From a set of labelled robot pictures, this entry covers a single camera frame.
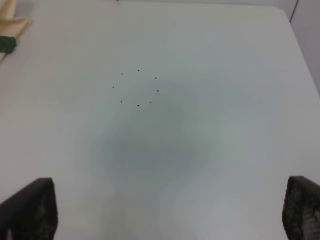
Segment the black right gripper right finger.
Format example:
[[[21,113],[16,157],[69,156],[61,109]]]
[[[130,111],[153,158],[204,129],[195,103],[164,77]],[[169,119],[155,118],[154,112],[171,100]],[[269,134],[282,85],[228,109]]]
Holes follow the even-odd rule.
[[[320,186],[304,176],[287,181],[282,224],[289,240],[320,238]]]

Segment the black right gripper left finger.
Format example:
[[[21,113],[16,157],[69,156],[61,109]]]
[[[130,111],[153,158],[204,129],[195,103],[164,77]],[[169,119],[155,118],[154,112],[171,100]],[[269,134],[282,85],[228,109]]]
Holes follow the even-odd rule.
[[[0,204],[2,240],[52,240],[58,227],[55,185],[38,178]]]

